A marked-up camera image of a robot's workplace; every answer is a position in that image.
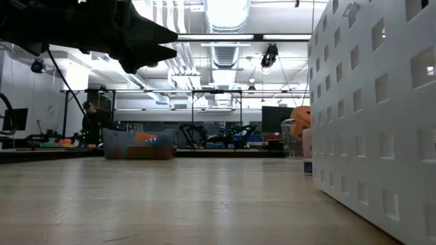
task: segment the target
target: ceiling duct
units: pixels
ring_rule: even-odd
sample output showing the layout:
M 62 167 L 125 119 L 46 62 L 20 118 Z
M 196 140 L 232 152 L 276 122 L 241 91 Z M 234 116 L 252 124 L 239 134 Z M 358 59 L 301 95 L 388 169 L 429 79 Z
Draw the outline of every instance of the ceiling duct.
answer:
M 247 28 L 250 10 L 250 0 L 203 0 L 204 15 L 208 33 L 244 33 Z M 220 47 L 221 43 L 211 47 L 212 68 L 231 69 L 239 58 L 240 47 Z M 231 89 L 236 78 L 235 71 L 217 70 L 212 71 L 212 79 L 219 86 Z M 228 102 L 220 101 L 217 104 L 225 105 Z

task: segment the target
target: orange item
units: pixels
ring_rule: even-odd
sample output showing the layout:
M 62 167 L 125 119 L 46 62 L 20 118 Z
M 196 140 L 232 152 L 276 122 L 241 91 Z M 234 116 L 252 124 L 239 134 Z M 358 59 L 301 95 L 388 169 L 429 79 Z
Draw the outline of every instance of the orange item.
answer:
M 148 133 L 136 133 L 136 139 L 151 139 L 151 138 L 157 138 L 157 135 L 151 135 Z
M 302 131 L 311 128 L 311 108 L 310 106 L 300 106 L 291 113 L 291 135 L 298 141 L 302 141 Z

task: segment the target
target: computer monitor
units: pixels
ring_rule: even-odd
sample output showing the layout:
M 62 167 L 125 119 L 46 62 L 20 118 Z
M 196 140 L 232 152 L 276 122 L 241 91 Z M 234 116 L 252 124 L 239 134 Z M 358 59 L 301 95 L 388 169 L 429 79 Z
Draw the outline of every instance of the computer monitor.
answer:
M 262 106 L 262 132 L 280 133 L 281 122 L 291 118 L 293 108 Z
M 27 124 L 27 112 L 28 109 L 14 109 L 14 114 L 16 118 L 16 130 L 17 131 L 24 131 L 26 130 L 26 124 Z M 5 118 L 3 119 L 3 131 L 10 131 L 12 130 L 11 125 L 11 114 L 9 110 L 5 111 Z

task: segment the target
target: fluorescent light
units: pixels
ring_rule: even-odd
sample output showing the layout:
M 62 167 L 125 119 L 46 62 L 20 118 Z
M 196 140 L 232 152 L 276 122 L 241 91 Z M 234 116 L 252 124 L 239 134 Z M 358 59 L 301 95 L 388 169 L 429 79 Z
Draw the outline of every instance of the fluorescent light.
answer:
M 281 91 L 281 90 L 268 90 L 268 91 L 259 91 L 259 90 L 246 90 L 243 93 L 288 93 L 289 91 Z
M 264 35 L 264 40 L 310 40 L 312 37 L 312 35 L 308 34 L 308 35 L 300 35 L 300 34 L 295 34 L 295 35 L 280 35 L 280 34 L 275 34 L 275 35 Z
M 165 109 L 165 108 L 159 108 L 159 109 L 145 109 L 146 111 L 154 111 L 154 112 L 158 112 L 158 111 L 169 111 L 172 110 L 171 108 Z
M 124 112 L 138 112 L 142 111 L 142 109 L 115 109 L 116 111 L 124 111 Z
M 145 91 L 143 91 L 143 90 L 119 90 L 116 92 L 117 93 L 143 93 Z
M 153 93 L 192 93 L 192 91 L 187 90 L 153 90 Z
M 239 34 L 179 34 L 178 40 L 252 40 L 254 35 Z
M 202 47 L 251 47 L 251 44 L 220 44 L 220 43 L 209 43 L 209 44 L 202 44 Z

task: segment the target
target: white panel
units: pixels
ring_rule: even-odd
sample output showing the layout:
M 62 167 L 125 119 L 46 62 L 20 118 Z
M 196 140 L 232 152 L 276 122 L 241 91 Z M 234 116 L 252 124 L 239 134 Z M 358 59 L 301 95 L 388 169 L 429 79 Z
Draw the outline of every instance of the white panel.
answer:
M 411 245 L 436 244 L 436 0 L 425 2 L 332 0 L 308 44 L 315 186 Z

